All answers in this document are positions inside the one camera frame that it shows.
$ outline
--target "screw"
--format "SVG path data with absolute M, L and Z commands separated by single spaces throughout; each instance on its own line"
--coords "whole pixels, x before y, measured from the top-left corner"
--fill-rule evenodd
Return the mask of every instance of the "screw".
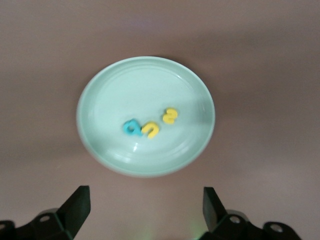
M 284 231 L 283 228 L 281 226 L 279 226 L 278 224 L 271 224 L 270 228 L 273 231 L 278 232 L 278 233 L 282 233 Z
M 237 216 L 231 216 L 230 221 L 233 222 L 234 224 L 239 224 L 241 222 Z
M 49 219 L 50 219 L 50 216 L 43 216 L 43 217 L 40 218 L 39 221 L 40 221 L 41 223 L 43 223 L 43 222 L 48 221 Z

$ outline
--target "plate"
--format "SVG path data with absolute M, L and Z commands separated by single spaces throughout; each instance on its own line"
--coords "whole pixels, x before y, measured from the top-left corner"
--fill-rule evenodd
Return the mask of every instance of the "plate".
M 88 83 L 76 121 L 84 146 L 101 164 L 125 175 L 157 177 L 200 155 L 214 130 L 215 108 L 190 69 L 138 56 L 109 65 Z

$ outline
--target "light green plate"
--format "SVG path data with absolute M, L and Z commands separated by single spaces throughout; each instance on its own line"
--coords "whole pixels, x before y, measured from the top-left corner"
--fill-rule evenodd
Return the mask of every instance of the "light green plate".
M 167 108 L 178 117 L 163 122 Z M 123 127 L 155 122 L 149 139 Z M 156 177 L 177 171 L 204 150 L 213 133 L 215 108 L 201 79 L 185 66 L 161 57 L 139 56 L 100 71 L 84 89 L 77 127 L 88 151 L 106 167 L 130 176 Z

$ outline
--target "yellow number 2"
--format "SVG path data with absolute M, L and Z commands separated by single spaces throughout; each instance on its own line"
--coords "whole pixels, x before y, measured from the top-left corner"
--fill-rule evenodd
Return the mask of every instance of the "yellow number 2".
M 175 123 L 175 119 L 178 117 L 178 112 L 177 110 L 175 110 L 174 108 L 167 108 L 165 110 L 165 114 L 163 115 L 162 120 L 166 123 L 166 124 L 174 124 Z
M 146 134 L 148 133 L 148 138 L 149 139 L 152 139 L 155 135 L 158 134 L 159 132 L 159 126 L 153 122 L 153 121 L 150 121 L 150 122 L 147 122 L 142 128 L 141 128 L 141 132 L 143 134 Z

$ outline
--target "yellow letter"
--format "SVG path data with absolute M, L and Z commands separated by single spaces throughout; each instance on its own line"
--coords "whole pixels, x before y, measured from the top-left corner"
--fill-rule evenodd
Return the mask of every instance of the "yellow letter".
M 150 121 L 150 122 L 147 122 L 142 128 L 141 128 L 141 132 L 143 134 L 145 133 L 148 133 L 148 138 L 149 139 L 152 139 L 155 135 L 158 134 L 159 132 L 159 127 L 158 125 L 153 122 L 153 121 Z
M 166 124 L 174 124 L 175 119 L 178 117 L 177 110 L 175 110 L 174 108 L 167 108 L 165 112 L 166 112 L 166 114 L 163 115 L 162 120 Z

